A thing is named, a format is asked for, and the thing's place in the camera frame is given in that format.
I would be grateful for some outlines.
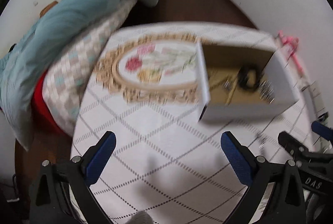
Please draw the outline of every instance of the yellow flower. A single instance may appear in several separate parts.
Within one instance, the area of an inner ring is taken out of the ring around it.
[[[161,77],[162,71],[159,69],[144,68],[141,69],[137,74],[138,80],[144,83],[159,83]]]

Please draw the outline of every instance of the oval floral print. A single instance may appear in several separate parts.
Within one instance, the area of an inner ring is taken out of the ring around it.
[[[195,82],[195,45],[168,40],[140,45],[123,56],[118,71],[132,83],[177,85]]]

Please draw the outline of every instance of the red fabric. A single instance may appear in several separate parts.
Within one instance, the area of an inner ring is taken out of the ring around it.
[[[34,122],[37,124],[37,126],[42,127],[44,130],[65,135],[65,132],[54,121],[43,99],[42,90],[46,73],[47,71],[39,79],[34,91],[34,95],[31,99]]]

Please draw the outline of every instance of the ornate gold frame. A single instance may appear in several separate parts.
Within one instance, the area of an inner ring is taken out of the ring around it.
[[[130,41],[117,49],[110,50],[105,57],[100,59],[94,68],[96,81],[108,88],[110,93],[122,92],[124,99],[130,102],[157,101],[165,104],[167,102],[194,103],[197,101],[197,82],[186,83],[176,86],[164,86],[163,89],[149,88],[147,85],[133,84],[124,80],[118,72],[118,62],[125,53],[131,49],[147,44],[155,40],[181,40],[195,43],[196,35],[190,33],[176,34],[149,34],[140,37],[137,41]]]

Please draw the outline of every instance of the teal blanket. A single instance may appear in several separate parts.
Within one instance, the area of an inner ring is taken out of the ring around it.
[[[62,0],[0,60],[0,107],[26,150],[34,139],[30,102],[39,78],[75,35],[115,11],[120,1]],[[158,0],[141,2],[153,7]]]

